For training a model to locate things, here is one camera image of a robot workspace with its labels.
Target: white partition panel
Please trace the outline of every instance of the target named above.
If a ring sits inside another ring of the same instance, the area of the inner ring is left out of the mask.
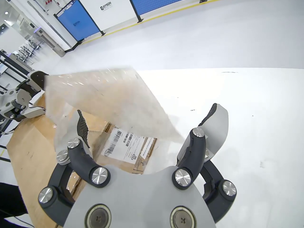
[[[130,0],[80,0],[100,30],[136,17]]]

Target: yellow floor line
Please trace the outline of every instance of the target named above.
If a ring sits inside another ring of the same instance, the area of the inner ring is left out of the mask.
[[[5,149],[3,149],[3,151],[1,152],[0,157],[3,155],[4,151],[5,151]]]
[[[155,17],[150,18],[150,19],[144,19],[141,23],[138,23],[138,24],[143,24],[143,23],[145,23],[145,22],[149,22],[149,21],[151,21],[151,20],[154,20],[154,19],[156,19],[156,18],[160,18],[160,17],[165,16],[165,15],[173,14],[173,13],[176,13],[176,12],[179,12],[179,11],[182,11],[182,10],[187,10],[187,9],[190,9],[190,8],[193,8],[193,7],[196,7],[196,6],[199,6],[199,5],[204,5],[204,4],[211,3],[211,2],[215,2],[215,1],[221,1],[221,0],[210,0],[210,1],[203,2],[203,3],[193,4],[193,5],[190,5],[190,6],[188,6],[188,7],[184,7],[184,8],[177,9],[177,10],[174,10],[174,11],[171,11],[171,12],[168,12],[168,13],[165,13],[165,14],[161,14],[161,15],[155,16]],[[106,37],[106,36],[112,35],[112,34],[114,34],[114,33],[116,33],[116,32],[122,31],[122,30],[124,30],[124,29],[128,29],[128,28],[133,27],[133,26],[138,25],[138,24],[133,24],[133,25],[130,25],[130,26],[127,26],[127,27],[118,29],[118,30],[116,30],[116,31],[113,31],[113,32],[110,32],[110,33],[106,33],[104,36],[96,37],[96,38],[94,38],[94,39],[85,41],[85,42],[83,42],[82,44],[90,43],[90,42],[95,41],[95,40],[97,40],[97,39],[99,39],[99,38],[101,38],[101,37]]]

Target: metal screw cap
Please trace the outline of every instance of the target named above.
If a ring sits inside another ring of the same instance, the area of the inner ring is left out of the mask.
[[[88,210],[85,225],[87,228],[109,228],[111,219],[109,208],[104,204],[97,204]]]
[[[40,203],[44,204],[49,202],[52,196],[53,196],[53,190],[49,187],[46,187],[42,191],[40,191],[38,199]]]
[[[199,128],[199,127],[194,128],[192,130],[192,132],[198,138],[202,138],[203,136],[205,136],[204,131],[201,128]]]
[[[99,167],[92,174],[92,182],[96,185],[101,185],[106,181],[107,177],[108,171],[103,167]]]
[[[58,162],[62,162],[64,160],[66,160],[67,155],[68,155],[67,150],[60,151],[60,152],[58,152],[56,159]]]
[[[89,218],[91,228],[104,228],[109,222],[109,215],[103,208],[94,210]]]
[[[80,140],[78,138],[73,138],[67,142],[67,146],[70,149],[73,149],[73,148],[77,147],[79,145],[79,143],[80,143]]]
[[[237,189],[235,188],[234,184],[229,181],[225,181],[223,183],[223,190],[230,197],[237,193]]]
[[[191,183],[190,174],[183,169],[179,169],[175,172],[175,180],[183,187],[186,187]]]
[[[194,214],[184,206],[176,207],[170,216],[171,228],[194,228],[196,221]]]

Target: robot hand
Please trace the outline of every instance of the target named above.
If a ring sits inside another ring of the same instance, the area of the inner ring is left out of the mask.
[[[45,75],[47,74],[42,71],[33,71],[15,89],[0,95],[0,120],[12,119],[20,122],[24,118],[45,114],[45,108],[29,107],[29,101],[44,89]]]
[[[200,126],[190,131],[176,166],[136,175],[94,162],[87,145],[88,128],[77,111],[62,139],[58,164],[38,201],[64,228],[215,227],[237,193],[209,158],[223,145],[227,132],[228,113],[214,104]],[[73,170],[88,183],[77,201],[66,189]],[[193,184],[198,174],[206,181],[203,196]]]

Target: plastic wrap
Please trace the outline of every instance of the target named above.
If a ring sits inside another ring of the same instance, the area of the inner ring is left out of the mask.
[[[47,76],[46,115],[66,132],[75,109],[144,137],[183,142],[147,85],[130,68]]]

